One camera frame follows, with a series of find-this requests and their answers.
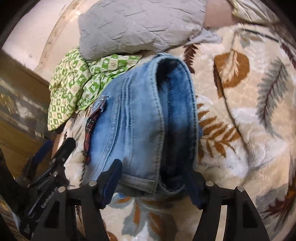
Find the grey quilted pillow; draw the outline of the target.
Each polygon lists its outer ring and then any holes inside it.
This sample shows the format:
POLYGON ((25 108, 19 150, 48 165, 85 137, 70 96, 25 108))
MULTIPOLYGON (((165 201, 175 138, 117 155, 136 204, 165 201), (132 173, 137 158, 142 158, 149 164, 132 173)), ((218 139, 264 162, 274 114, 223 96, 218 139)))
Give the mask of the grey quilted pillow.
POLYGON ((220 43, 203 27, 207 1, 99 1, 78 18, 86 60, 180 45, 220 43))

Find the green white patterned pillow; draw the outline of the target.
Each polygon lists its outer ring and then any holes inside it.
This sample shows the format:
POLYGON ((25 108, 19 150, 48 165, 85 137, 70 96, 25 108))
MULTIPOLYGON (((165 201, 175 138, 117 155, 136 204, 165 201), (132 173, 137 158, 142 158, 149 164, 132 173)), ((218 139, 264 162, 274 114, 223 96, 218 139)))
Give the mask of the green white patterned pillow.
POLYGON ((74 113, 86 110, 114 78, 133 68, 142 55, 112 54, 90 61, 79 47, 71 49, 56 66, 49 84, 49 131, 62 126, 74 113))

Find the cream leaf print blanket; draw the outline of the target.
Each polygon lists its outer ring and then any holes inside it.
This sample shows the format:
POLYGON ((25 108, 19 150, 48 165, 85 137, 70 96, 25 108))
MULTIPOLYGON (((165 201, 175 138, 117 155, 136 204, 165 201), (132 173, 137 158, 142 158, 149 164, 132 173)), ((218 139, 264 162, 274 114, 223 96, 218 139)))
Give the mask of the cream leaf print blanket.
MULTIPOLYGON (((243 186, 270 240, 285 240, 295 225, 295 50, 267 27, 237 24, 215 33, 220 44, 168 51, 192 73, 203 131, 197 171, 220 187, 243 186)), ((67 121, 55 140, 55 150, 66 138, 77 141, 66 165, 74 188, 85 167, 90 111, 67 121)), ((102 216, 111 240, 192 240, 201 212, 189 197, 150 201, 115 194, 102 216)))

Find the cream satin pillow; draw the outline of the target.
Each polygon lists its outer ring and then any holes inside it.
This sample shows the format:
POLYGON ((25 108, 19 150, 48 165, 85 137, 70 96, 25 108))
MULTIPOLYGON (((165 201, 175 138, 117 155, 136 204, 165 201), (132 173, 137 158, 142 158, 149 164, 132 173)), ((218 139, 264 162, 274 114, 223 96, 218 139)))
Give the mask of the cream satin pillow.
POLYGON ((260 0, 229 0, 232 15, 254 24, 277 24, 278 16, 260 0))

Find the wooden bedside furniture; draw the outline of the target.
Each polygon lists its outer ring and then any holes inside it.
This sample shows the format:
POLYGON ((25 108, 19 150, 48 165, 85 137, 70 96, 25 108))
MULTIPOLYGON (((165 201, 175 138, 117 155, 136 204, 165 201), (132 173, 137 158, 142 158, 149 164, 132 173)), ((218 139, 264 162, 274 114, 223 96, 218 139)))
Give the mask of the wooden bedside furniture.
POLYGON ((47 128, 48 82, 1 51, 1 150, 14 177, 54 133, 47 128))

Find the blue denim jeans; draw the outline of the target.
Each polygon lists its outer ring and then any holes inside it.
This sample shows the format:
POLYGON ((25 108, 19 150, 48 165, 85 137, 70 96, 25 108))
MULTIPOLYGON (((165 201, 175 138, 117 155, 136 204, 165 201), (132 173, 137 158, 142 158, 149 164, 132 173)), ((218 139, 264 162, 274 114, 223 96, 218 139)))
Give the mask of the blue denim jeans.
POLYGON ((86 124, 83 183, 122 162, 117 192, 172 196, 184 189, 182 167, 196 159, 202 129, 188 66, 171 54, 116 77, 86 124))

